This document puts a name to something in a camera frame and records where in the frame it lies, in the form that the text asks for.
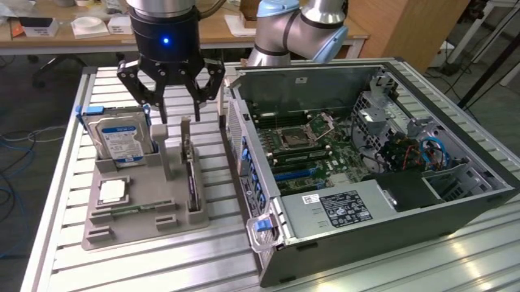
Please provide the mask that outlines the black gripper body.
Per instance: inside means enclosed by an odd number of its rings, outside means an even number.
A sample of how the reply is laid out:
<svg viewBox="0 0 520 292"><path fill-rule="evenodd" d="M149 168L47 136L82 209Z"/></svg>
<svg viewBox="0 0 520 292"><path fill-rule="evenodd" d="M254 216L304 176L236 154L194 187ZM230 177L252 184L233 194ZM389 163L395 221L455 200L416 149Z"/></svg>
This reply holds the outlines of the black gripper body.
<svg viewBox="0 0 520 292"><path fill-rule="evenodd" d="M204 68L200 39L200 11L193 6L174 17L157 17L130 9L131 28L137 39L139 70L155 81L183 85Z"/></svg>

